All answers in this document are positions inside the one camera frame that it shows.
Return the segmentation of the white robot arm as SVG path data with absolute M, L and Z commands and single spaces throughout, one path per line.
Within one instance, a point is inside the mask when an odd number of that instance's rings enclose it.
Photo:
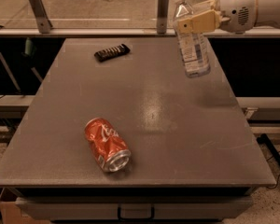
M 244 33 L 259 26 L 280 29 L 280 0 L 207 0 L 193 8 L 174 18 L 177 32 L 201 34 L 221 29 Z

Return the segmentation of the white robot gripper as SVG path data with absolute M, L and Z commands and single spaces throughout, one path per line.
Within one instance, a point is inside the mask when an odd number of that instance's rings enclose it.
M 184 34 L 213 32 L 216 28 L 231 33 L 243 33 L 254 27 L 257 0 L 206 0 L 193 5 L 199 13 L 177 21 L 177 31 Z

